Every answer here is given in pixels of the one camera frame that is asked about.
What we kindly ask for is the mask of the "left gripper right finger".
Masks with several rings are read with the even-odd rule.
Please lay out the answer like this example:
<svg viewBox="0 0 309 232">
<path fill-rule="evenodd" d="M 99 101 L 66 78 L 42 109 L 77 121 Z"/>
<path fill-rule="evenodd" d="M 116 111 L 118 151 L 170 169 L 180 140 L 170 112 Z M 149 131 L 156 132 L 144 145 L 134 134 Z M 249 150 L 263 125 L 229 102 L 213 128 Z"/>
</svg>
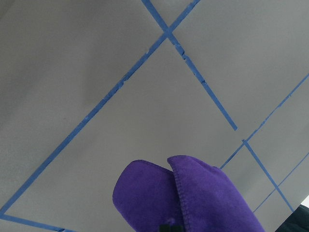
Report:
<svg viewBox="0 0 309 232">
<path fill-rule="evenodd" d="M 171 232 L 183 232 L 183 227 L 181 225 L 172 225 L 170 227 Z"/>
</svg>

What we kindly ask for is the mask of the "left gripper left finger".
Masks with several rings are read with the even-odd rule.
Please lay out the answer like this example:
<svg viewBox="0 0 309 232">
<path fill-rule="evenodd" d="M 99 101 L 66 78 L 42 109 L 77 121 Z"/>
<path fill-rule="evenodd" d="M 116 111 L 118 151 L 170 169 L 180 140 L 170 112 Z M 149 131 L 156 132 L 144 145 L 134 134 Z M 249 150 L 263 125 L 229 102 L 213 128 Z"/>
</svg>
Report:
<svg viewBox="0 0 309 232">
<path fill-rule="evenodd" d="M 170 232 L 170 225 L 168 224 L 160 225 L 160 232 Z"/>
</svg>

